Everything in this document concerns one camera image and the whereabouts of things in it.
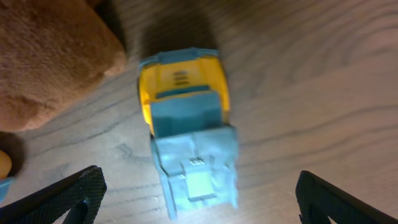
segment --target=black plastic object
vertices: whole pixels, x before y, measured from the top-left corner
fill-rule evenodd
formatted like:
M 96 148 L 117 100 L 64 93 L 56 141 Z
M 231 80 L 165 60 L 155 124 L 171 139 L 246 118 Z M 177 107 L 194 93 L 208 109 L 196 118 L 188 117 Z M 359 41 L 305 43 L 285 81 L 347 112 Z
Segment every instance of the black plastic object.
M 296 197 L 303 224 L 395 224 L 398 220 L 380 212 L 309 171 L 302 171 Z
M 0 208 L 0 224 L 91 224 L 106 192 L 101 168 L 90 166 L 26 198 Z

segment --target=wood grain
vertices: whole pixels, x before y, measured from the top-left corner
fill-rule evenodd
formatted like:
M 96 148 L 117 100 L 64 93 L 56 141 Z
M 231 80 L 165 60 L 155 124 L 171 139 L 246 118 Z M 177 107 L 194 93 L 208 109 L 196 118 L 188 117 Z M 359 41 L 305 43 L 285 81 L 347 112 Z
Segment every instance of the wood grain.
M 27 162 L 6 203 L 96 164 L 109 190 L 95 223 L 171 223 L 137 99 L 137 62 L 156 50 L 215 44 L 241 141 L 239 210 L 180 213 L 175 223 L 299 223 L 301 170 L 398 218 L 397 1 L 113 4 L 108 16 L 122 22 L 129 70 L 20 133 Z

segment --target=toy car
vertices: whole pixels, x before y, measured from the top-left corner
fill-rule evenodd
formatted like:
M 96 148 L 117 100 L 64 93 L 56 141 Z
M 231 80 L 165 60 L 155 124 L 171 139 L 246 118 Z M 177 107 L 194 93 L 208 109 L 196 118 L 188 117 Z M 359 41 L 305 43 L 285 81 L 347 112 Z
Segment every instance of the toy car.
M 4 200 L 10 185 L 14 181 L 14 178 L 8 177 L 11 166 L 11 158 L 5 152 L 0 151 L 0 202 Z
M 177 211 L 237 207 L 236 130 L 218 51 L 161 52 L 139 66 L 139 98 L 170 219 Z

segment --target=wooden surface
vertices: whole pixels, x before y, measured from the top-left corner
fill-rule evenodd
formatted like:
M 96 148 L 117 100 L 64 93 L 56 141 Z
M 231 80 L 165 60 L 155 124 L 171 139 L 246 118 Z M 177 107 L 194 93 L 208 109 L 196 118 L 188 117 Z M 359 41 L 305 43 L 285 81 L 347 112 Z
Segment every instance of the wooden surface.
M 171 223 L 137 100 L 137 61 L 192 41 L 216 44 L 228 74 L 239 210 L 179 213 L 175 223 L 299 223 L 301 170 L 398 218 L 397 1 L 113 2 L 129 70 L 19 134 L 27 161 L 6 203 L 96 164 L 108 191 L 95 223 Z

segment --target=fuzzy brown fabric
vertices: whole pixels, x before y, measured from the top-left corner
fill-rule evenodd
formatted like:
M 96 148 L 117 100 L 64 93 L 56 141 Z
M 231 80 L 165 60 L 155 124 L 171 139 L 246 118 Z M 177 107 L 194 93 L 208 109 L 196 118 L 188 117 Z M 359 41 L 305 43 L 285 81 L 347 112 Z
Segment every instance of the fuzzy brown fabric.
M 123 72 L 123 47 L 93 2 L 0 0 L 0 131 L 38 128 Z

